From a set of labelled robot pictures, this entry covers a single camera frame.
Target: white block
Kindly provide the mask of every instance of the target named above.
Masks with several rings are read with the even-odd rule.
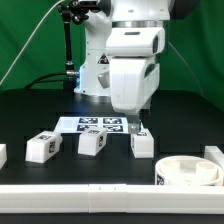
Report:
[[[44,131],[27,142],[26,161],[44,163],[60,148],[60,133]]]
[[[127,213],[224,214],[224,188],[127,186]]]
[[[88,190],[88,185],[0,185],[0,213],[87,213]]]
[[[4,166],[6,161],[7,161],[6,145],[0,144],[0,169]]]
[[[79,136],[78,153],[95,156],[105,145],[107,129],[91,127]]]
[[[135,158],[154,157],[154,139],[148,129],[131,135],[131,148]]]
[[[217,146],[205,146],[204,158],[216,163],[224,170],[224,154]]]
[[[89,185],[89,212],[126,212],[126,184]]]

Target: white border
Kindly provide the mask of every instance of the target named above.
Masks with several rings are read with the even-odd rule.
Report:
[[[5,185],[0,213],[224,214],[223,187]]]

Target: black table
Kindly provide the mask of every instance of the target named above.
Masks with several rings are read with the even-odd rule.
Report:
[[[195,93],[158,91],[150,115],[141,120],[155,139],[153,159],[135,159],[130,136],[109,134],[96,157],[78,155],[79,134],[63,134],[60,152],[44,164],[25,162],[26,142],[53,131],[60,116],[122,116],[110,104],[74,100],[61,90],[9,90],[0,95],[0,143],[7,145],[7,163],[0,184],[154,184],[154,166],[170,155],[203,157],[205,145],[224,149],[224,113]],[[0,215],[12,223],[221,223],[223,216],[175,214],[49,214]]]

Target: black cable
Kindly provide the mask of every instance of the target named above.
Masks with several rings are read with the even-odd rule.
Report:
[[[62,79],[62,80],[44,80],[44,81],[37,81],[37,82],[33,83],[32,86],[33,86],[33,85],[36,85],[36,84],[39,84],[39,83],[63,82],[63,81],[64,81],[63,79]]]
[[[66,72],[57,72],[57,73],[51,73],[48,75],[44,75],[41,76],[37,79],[35,79],[33,82],[31,82],[30,84],[26,85],[24,87],[24,89],[30,89],[33,85],[35,85],[36,83],[40,83],[39,81],[43,80],[43,79],[47,79],[47,78],[51,78],[51,77],[55,77],[55,76],[66,76]]]

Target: white cube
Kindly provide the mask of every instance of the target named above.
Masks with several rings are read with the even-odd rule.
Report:
[[[154,139],[148,129],[131,135],[131,148],[135,158],[154,157]]]
[[[78,153],[95,156],[106,145],[106,140],[106,128],[88,128],[79,136]]]
[[[60,148],[60,133],[44,131],[27,141],[26,161],[44,163],[55,155]]]
[[[0,144],[0,169],[4,166],[6,161],[7,161],[6,145]]]

